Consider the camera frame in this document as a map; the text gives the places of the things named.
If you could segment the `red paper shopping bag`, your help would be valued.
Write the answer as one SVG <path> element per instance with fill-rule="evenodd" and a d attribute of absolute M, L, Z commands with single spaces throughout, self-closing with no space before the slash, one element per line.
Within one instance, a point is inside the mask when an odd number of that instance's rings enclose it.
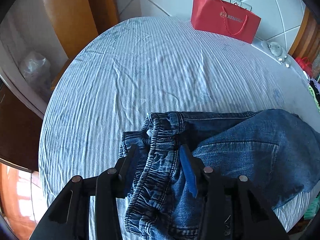
<path fill-rule="evenodd" d="M 251 44 L 261 18 L 222 0 L 193 0 L 191 25 L 196 30 L 235 38 Z"/>

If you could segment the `striped light blue bedsheet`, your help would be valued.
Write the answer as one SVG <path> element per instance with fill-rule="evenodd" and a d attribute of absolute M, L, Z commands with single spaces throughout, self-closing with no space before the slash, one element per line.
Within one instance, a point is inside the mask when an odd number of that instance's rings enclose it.
<path fill-rule="evenodd" d="M 74 175 L 99 175 L 119 157 L 121 134 L 152 112 L 257 112 L 279 108 L 319 130 L 309 81 L 248 43 L 175 17 L 121 22 L 71 62 L 48 103 L 39 144 L 52 203 Z"/>

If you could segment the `red plastic handbag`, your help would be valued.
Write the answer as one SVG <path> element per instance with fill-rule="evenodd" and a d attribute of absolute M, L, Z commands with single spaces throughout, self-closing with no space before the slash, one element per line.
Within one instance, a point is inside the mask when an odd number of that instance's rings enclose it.
<path fill-rule="evenodd" d="M 312 63 L 309 61 L 307 57 L 296 57 L 295 61 L 299 64 L 299 66 L 308 74 L 309 77 L 313 77 L 312 73 Z"/>

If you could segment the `white wall socket panel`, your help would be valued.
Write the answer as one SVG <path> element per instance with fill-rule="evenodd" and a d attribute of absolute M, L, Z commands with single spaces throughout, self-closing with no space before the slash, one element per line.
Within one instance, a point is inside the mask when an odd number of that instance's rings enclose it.
<path fill-rule="evenodd" d="M 245 3 L 245 2 L 242 2 L 240 0 L 222 0 L 222 1 L 225 1 L 225 2 L 229 2 L 233 5 L 236 5 L 236 6 L 239 6 L 239 7 L 242 7 L 248 11 L 252 11 L 252 6 Z"/>

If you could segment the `clear plastic bag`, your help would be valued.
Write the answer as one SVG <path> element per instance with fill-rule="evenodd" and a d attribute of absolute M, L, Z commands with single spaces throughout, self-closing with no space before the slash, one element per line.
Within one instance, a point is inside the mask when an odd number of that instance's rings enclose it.
<path fill-rule="evenodd" d="M 31 51 L 18 67 L 31 89 L 48 102 L 52 91 L 50 90 L 50 62 L 40 53 Z"/>

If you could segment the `blue denim jeans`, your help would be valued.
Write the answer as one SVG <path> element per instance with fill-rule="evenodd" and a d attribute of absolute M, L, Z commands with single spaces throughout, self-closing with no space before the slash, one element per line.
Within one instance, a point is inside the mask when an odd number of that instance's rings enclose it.
<path fill-rule="evenodd" d="M 142 239 L 197 236 L 202 199 L 189 190 L 182 145 L 221 176 L 247 176 L 273 209 L 319 182 L 319 133 L 282 109 L 150 113 L 140 131 L 123 133 L 119 155 L 134 144 L 139 152 L 124 228 Z"/>

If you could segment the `grey plush toy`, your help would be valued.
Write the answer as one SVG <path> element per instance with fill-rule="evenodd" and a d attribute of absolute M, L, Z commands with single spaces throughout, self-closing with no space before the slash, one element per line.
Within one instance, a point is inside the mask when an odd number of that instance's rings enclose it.
<path fill-rule="evenodd" d="M 288 58 L 286 50 L 277 42 L 268 42 L 267 44 L 271 54 L 276 60 L 285 67 L 290 68 L 291 60 Z"/>

